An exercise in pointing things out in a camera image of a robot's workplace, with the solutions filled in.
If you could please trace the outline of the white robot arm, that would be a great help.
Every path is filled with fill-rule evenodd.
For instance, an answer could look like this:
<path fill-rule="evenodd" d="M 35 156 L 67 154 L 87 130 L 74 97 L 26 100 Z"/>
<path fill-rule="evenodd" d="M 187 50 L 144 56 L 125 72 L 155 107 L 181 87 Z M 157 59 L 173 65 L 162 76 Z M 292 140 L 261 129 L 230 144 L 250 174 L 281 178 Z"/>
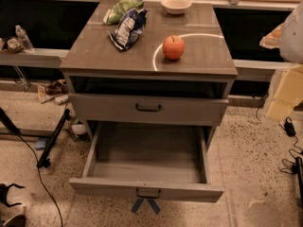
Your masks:
<path fill-rule="evenodd" d="M 292 66 L 281 73 L 266 117 L 282 121 L 303 101 L 303 1 L 286 20 L 263 37 L 260 46 L 279 49 L 280 56 Z"/>

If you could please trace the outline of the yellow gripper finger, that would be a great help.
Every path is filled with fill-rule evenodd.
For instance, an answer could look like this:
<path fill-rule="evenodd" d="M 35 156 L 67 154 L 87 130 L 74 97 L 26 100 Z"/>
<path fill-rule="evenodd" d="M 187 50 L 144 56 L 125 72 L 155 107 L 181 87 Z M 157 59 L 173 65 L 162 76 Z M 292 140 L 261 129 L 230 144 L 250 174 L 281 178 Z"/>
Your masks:
<path fill-rule="evenodd" d="M 283 24 L 280 24 L 274 28 L 270 33 L 261 39 L 259 45 L 268 49 L 279 48 L 282 27 Z"/>
<path fill-rule="evenodd" d="M 294 108 L 303 102 L 303 65 L 294 64 L 280 73 L 280 80 L 266 117 L 280 122 L 291 115 Z"/>

